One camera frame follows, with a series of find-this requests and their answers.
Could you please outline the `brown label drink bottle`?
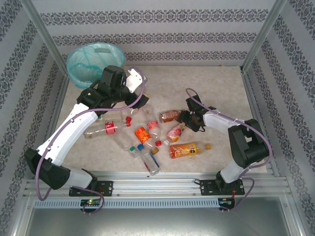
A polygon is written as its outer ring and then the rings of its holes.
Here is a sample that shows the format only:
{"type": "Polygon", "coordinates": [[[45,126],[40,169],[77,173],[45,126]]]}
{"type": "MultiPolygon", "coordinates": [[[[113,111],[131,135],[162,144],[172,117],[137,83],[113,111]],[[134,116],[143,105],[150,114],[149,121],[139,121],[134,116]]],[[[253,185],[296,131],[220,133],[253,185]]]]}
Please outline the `brown label drink bottle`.
{"type": "Polygon", "coordinates": [[[179,114],[181,113],[181,110],[167,110],[159,113],[159,121],[161,123],[167,123],[174,121],[178,118],[179,114]]]}

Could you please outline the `clear bottle blue cap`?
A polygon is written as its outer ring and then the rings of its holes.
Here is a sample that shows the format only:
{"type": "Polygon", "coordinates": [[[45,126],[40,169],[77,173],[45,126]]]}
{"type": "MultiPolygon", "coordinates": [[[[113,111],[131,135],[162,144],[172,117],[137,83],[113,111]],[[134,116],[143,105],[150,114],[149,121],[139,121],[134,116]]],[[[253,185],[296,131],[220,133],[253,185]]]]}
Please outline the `clear bottle blue cap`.
{"type": "Polygon", "coordinates": [[[142,144],[137,146],[140,152],[140,159],[144,163],[150,175],[154,176],[160,172],[160,166],[150,151],[144,148],[142,144]]]}

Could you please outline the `aluminium side rail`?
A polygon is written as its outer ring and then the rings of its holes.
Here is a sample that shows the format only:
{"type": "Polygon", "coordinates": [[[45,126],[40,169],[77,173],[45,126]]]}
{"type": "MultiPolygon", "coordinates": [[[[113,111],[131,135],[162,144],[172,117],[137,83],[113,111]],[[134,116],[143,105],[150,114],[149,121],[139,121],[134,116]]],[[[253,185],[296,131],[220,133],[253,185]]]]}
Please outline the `aluminium side rail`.
{"type": "Polygon", "coordinates": [[[63,106],[64,98],[66,96],[68,84],[69,84],[69,78],[67,75],[64,75],[63,81],[62,81],[60,89],[59,89],[58,97],[57,97],[55,105],[53,107],[53,112],[52,112],[51,117],[50,117],[49,125],[48,125],[46,134],[45,134],[44,139],[43,139],[44,142],[47,141],[48,138],[55,132],[55,129],[57,127],[57,123],[59,120],[59,116],[61,113],[61,109],[63,106]]]}
{"type": "MultiPolygon", "coordinates": [[[[268,136],[268,133],[265,130],[264,122],[263,122],[263,120],[261,118],[259,107],[258,107],[258,105],[256,103],[254,92],[253,92],[253,90],[251,88],[251,85],[250,85],[249,79],[247,77],[247,74],[246,74],[246,72],[243,71],[242,68],[241,68],[241,76],[242,76],[242,79],[243,79],[244,88],[246,90],[246,94],[247,94],[248,101],[249,101],[249,104],[250,104],[252,116],[253,116],[254,119],[256,119],[259,122],[259,125],[261,127],[262,132],[263,132],[263,135],[269,141],[269,136],[268,136]]],[[[266,169],[267,169],[268,173],[269,173],[269,169],[271,169],[273,176],[275,176],[275,177],[280,177],[281,176],[279,174],[279,171],[278,171],[278,168],[277,168],[277,164],[276,164],[273,156],[270,158],[270,161],[269,161],[269,163],[266,166],[267,166],[266,169]]]]}

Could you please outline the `clear bottle green cap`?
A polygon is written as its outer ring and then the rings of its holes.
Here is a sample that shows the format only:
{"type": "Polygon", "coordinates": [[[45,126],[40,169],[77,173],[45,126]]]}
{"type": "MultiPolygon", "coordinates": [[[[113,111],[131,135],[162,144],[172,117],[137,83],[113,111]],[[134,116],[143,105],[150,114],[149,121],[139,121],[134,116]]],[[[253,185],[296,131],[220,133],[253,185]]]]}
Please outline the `clear bottle green cap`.
{"type": "Polygon", "coordinates": [[[127,151],[133,158],[139,156],[139,150],[134,146],[129,135],[123,130],[117,132],[114,140],[122,150],[127,151]]]}

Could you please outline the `pink yoghurt drink bottle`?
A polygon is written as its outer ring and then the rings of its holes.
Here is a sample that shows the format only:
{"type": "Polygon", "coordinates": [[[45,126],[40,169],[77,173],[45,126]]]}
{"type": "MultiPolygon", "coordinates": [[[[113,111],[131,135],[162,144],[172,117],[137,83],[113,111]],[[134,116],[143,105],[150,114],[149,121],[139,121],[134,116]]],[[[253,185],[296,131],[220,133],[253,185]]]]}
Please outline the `pink yoghurt drink bottle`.
{"type": "Polygon", "coordinates": [[[179,140],[183,131],[185,130],[185,123],[181,122],[175,125],[171,130],[166,134],[165,140],[162,142],[164,145],[168,146],[171,143],[174,143],[179,140]]]}

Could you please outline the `clear bottle small red label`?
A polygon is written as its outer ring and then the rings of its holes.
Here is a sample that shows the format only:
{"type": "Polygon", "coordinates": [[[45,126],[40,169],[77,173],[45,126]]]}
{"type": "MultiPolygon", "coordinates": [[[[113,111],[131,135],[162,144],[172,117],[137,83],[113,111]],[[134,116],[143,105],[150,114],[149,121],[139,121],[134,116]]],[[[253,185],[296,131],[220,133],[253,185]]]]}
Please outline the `clear bottle small red label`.
{"type": "Polygon", "coordinates": [[[84,131],[84,138],[91,139],[103,135],[114,135],[124,128],[130,127],[130,121],[112,120],[98,125],[89,126],[84,131]]]}

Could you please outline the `grey metal sheet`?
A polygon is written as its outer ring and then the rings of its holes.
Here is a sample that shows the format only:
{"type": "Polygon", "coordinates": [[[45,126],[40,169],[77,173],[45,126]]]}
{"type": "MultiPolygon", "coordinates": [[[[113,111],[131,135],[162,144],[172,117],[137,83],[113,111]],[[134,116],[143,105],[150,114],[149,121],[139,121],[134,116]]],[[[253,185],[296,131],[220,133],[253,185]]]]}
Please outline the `grey metal sheet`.
{"type": "Polygon", "coordinates": [[[210,208],[36,209],[26,236],[292,236],[281,214],[265,209],[221,213],[210,208]]]}

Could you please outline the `square clear bottle green band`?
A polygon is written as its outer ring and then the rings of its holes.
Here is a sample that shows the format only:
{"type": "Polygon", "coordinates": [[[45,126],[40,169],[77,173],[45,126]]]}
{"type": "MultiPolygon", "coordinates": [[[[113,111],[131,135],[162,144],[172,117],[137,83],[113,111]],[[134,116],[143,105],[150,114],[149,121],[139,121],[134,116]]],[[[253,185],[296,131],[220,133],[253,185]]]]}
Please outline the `square clear bottle green band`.
{"type": "Polygon", "coordinates": [[[118,120],[118,121],[123,120],[123,112],[122,111],[108,111],[102,114],[100,117],[98,117],[96,122],[106,123],[113,120],[118,120]]]}

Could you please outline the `clear bottle orange label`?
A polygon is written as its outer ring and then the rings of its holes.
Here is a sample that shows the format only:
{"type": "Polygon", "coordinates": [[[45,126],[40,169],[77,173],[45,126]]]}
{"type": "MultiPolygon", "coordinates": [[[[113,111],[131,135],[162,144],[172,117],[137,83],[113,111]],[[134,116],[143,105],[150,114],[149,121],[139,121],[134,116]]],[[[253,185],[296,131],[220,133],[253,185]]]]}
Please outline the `clear bottle orange label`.
{"type": "Polygon", "coordinates": [[[153,138],[144,127],[137,128],[134,134],[137,137],[137,139],[140,141],[140,143],[144,146],[144,148],[150,151],[153,155],[159,152],[159,149],[156,146],[153,138]]]}

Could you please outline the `aluminium frame post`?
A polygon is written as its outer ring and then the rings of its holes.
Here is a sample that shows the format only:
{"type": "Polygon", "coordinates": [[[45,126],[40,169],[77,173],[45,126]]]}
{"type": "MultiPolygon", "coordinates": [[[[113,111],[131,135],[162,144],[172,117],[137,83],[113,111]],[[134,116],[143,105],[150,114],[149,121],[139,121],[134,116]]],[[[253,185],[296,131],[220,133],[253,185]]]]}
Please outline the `aluminium frame post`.
{"type": "Polygon", "coordinates": [[[261,45],[265,41],[266,37],[268,36],[275,20],[277,19],[278,15],[282,11],[284,5],[286,4],[287,0],[276,0],[273,7],[271,8],[266,20],[260,29],[256,39],[254,40],[253,45],[251,46],[242,66],[241,71],[245,73],[249,70],[254,58],[256,57],[261,45]]]}
{"type": "Polygon", "coordinates": [[[34,26],[36,27],[40,37],[46,44],[47,48],[49,49],[52,57],[54,58],[55,62],[59,66],[61,72],[65,75],[67,73],[66,63],[58,50],[52,36],[50,35],[44,21],[42,20],[39,12],[37,11],[34,3],[32,0],[20,0],[23,8],[25,9],[27,15],[33,22],[34,26]]]}

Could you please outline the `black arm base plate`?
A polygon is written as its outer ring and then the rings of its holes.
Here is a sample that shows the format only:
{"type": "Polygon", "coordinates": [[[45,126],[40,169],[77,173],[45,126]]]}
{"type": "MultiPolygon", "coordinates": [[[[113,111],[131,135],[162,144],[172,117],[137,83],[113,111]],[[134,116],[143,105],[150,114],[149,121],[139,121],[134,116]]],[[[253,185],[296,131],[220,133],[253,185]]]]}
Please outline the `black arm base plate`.
{"type": "Polygon", "coordinates": [[[238,179],[232,183],[219,183],[214,179],[200,181],[200,191],[202,196],[230,196],[244,195],[245,189],[242,180],[238,179]]]}
{"type": "MultiPolygon", "coordinates": [[[[88,189],[93,190],[94,192],[100,193],[104,197],[111,197],[113,190],[113,181],[97,181],[95,183],[91,183],[88,186],[88,189]]],[[[75,187],[70,187],[69,189],[70,197],[89,197],[89,196],[99,196],[96,193],[89,192],[87,190],[80,190],[75,187]]]]}

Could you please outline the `white bin with blue bag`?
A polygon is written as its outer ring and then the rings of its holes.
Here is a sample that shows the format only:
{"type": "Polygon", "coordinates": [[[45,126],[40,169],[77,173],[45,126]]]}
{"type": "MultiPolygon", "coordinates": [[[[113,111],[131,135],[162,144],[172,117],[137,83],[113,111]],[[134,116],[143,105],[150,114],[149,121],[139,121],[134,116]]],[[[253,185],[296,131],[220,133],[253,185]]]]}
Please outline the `white bin with blue bag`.
{"type": "Polygon", "coordinates": [[[88,88],[101,79],[109,65],[123,67],[126,57],[118,46],[111,43],[89,43],[71,51],[66,60],[70,81],[80,89],[88,88]]]}

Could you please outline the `orange juice bottle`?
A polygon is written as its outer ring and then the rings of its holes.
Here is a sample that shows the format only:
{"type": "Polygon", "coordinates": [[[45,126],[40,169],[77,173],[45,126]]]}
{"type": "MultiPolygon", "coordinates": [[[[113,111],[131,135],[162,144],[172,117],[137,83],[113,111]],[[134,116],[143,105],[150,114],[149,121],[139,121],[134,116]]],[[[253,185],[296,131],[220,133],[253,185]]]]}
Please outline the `orange juice bottle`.
{"type": "Polygon", "coordinates": [[[185,156],[195,156],[210,149],[211,149],[210,143],[198,141],[185,144],[171,145],[169,147],[169,154],[171,159],[176,159],[185,156]]]}

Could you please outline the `clear bottle pink label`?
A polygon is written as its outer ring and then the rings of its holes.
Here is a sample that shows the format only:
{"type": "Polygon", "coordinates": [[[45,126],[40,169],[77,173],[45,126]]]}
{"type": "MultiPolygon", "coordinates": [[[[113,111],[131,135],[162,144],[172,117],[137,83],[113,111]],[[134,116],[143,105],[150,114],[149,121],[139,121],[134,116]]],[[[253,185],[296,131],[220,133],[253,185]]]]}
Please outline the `clear bottle pink label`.
{"type": "Polygon", "coordinates": [[[152,139],[154,140],[157,147],[162,145],[160,140],[161,129],[159,127],[158,121],[153,120],[147,123],[148,132],[151,135],[152,139]]]}

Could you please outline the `clear unlabelled plastic bottle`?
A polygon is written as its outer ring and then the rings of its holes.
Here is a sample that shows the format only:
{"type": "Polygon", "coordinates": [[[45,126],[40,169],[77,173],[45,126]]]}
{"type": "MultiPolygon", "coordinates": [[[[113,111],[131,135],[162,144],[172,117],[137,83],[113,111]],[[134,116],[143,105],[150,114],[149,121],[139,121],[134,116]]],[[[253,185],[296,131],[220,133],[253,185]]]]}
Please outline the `clear unlabelled plastic bottle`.
{"type": "Polygon", "coordinates": [[[154,108],[150,104],[146,104],[145,106],[142,107],[143,115],[145,117],[146,123],[149,123],[151,121],[157,121],[154,108]]]}

